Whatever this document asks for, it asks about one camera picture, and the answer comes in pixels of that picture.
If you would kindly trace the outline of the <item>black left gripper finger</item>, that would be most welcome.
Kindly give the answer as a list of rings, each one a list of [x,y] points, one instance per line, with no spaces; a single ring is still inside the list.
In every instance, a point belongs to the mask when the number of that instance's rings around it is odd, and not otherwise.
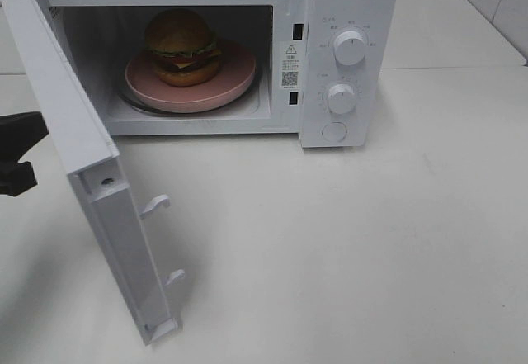
[[[1,116],[1,160],[19,160],[48,133],[38,111]]]

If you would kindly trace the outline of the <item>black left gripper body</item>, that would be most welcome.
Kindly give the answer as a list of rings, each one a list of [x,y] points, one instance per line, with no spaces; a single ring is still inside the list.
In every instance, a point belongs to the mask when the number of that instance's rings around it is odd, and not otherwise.
[[[31,162],[19,163],[12,160],[2,160],[0,176],[0,194],[19,196],[37,185]]]

